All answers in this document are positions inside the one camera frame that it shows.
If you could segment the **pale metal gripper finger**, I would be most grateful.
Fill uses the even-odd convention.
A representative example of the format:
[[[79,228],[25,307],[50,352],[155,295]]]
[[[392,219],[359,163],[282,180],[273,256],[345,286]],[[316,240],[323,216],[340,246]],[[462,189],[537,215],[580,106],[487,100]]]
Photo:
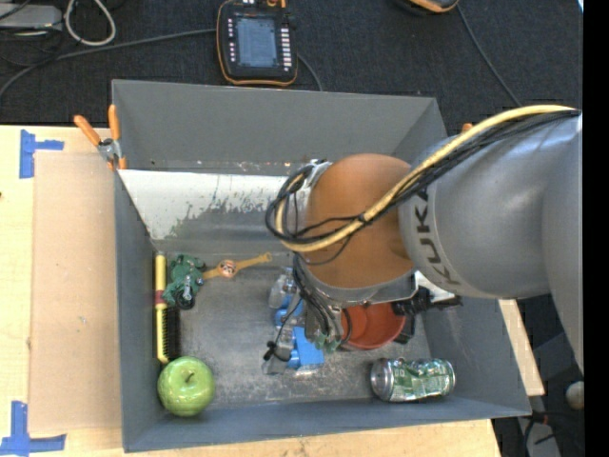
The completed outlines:
[[[267,343],[263,356],[263,373],[278,375],[285,372],[294,349],[293,329],[278,328],[275,338]]]
[[[278,276],[268,294],[268,306],[273,309],[286,309],[299,294],[293,268],[285,268]]]

